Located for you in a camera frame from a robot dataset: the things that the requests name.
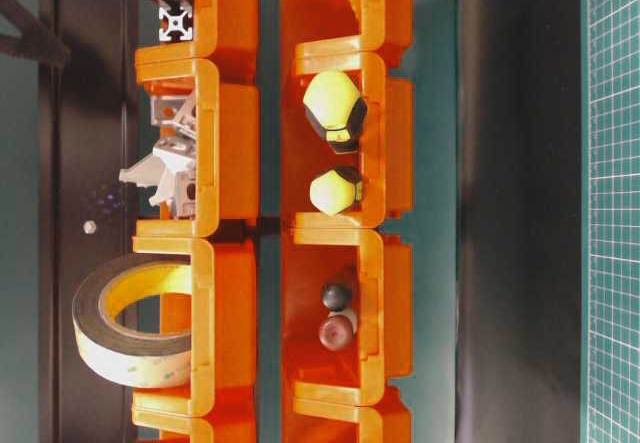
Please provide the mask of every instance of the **tape roll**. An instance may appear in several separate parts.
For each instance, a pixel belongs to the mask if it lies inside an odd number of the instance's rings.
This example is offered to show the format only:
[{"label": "tape roll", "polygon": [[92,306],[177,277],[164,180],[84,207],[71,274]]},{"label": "tape roll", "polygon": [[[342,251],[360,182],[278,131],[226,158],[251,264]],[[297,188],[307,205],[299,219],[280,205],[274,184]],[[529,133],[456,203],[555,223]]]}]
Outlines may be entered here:
[{"label": "tape roll", "polygon": [[81,358],[103,378],[134,388],[167,388],[189,381],[191,332],[153,334],[116,322],[127,306],[149,296],[191,294],[185,261],[131,254],[89,275],[73,299]]}]

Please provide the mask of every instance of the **dark ball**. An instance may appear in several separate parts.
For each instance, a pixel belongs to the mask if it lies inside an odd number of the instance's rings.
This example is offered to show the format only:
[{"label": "dark ball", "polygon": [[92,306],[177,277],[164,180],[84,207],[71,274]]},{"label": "dark ball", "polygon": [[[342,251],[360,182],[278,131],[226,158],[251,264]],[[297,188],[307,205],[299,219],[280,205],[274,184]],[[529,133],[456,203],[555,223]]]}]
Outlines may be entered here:
[{"label": "dark ball", "polygon": [[353,326],[346,316],[334,315],[322,322],[318,330],[318,336],[326,349],[340,351],[353,341]]},{"label": "dark ball", "polygon": [[344,285],[332,283],[322,290],[322,304],[329,311],[342,311],[351,303],[351,290]]}]

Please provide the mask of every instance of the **orange plastic bin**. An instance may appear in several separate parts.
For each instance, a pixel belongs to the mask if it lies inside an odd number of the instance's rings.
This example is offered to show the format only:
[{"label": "orange plastic bin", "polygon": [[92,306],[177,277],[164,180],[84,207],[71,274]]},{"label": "orange plastic bin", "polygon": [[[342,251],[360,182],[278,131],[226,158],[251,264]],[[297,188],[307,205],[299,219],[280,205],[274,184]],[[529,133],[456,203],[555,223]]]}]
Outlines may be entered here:
[{"label": "orange plastic bin", "polygon": [[190,443],[255,443],[256,412],[253,398],[233,405],[218,405],[204,418],[184,418],[150,411],[133,410],[133,423],[160,431],[159,440]]},{"label": "orange plastic bin", "polygon": [[411,412],[395,387],[374,407],[283,397],[283,443],[411,443]]},{"label": "orange plastic bin", "polygon": [[[349,74],[367,103],[364,133],[357,153],[337,155],[306,121],[304,92],[322,71]],[[375,53],[351,53],[293,62],[282,98],[282,216],[299,228],[376,228],[399,218],[414,203],[413,87],[387,76]],[[309,198],[313,179],[337,166],[353,166],[363,177],[362,201],[328,216]]]},{"label": "orange plastic bin", "polygon": [[[354,342],[324,348],[322,288],[355,267]],[[411,248],[373,230],[291,229],[282,233],[282,365],[294,397],[353,406],[377,404],[387,380],[412,369]]]},{"label": "orange plastic bin", "polygon": [[192,295],[164,295],[162,332],[191,329],[189,385],[135,390],[134,411],[202,417],[222,401],[252,397],[256,381],[256,262],[253,244],[134,237],[136,253],[189,255]]},{"label": "orange plastic bin", "polygon": [[254,86],[223,83],[203,59],[136,68],[150,95],[196,92],[196,215],[139,220],[138,236],[208,237],[220,220],[255,221],[260,207],[260,102]]},{"label": "orange plastic bin", "polygon": [[413,0],[281,0],[283,58],[373,51],[392,67],[411,45]]},{"label": "orange plastic bin", "polygon": [[251,83],[256,73],[259,0],[194,0],[193,40],[136,51],[136,65],[210,58],[223,79]]}]

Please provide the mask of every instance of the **black ball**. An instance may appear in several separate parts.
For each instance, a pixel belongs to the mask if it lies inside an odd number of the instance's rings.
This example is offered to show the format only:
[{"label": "black ball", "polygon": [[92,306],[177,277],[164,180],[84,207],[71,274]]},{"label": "black ball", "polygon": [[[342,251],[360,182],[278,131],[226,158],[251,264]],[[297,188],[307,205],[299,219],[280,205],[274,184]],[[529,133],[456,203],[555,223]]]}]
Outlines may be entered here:
[{"label": "black ball", "polygon": [[337,283],[325,285],[322,290],[322,303],[329,311],[342,311],[351,302],[351,290]]}]

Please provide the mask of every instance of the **black frame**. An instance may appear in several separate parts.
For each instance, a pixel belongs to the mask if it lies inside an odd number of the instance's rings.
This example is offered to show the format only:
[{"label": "black frame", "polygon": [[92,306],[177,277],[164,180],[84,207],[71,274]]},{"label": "black frame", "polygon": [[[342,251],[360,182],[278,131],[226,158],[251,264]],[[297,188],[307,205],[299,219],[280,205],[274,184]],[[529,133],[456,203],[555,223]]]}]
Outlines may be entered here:
[{"label": "black frame", "polygon": [[[81,361],[71,302],[92,269],[130,251],[138,201],[117,181],[138,154],[138,0],[40,0],[40,17],[72,55],[63,71],[39,72],[40,441],[128,442],[130,390]],[[125,322],[135,326],[135,311]]]}]

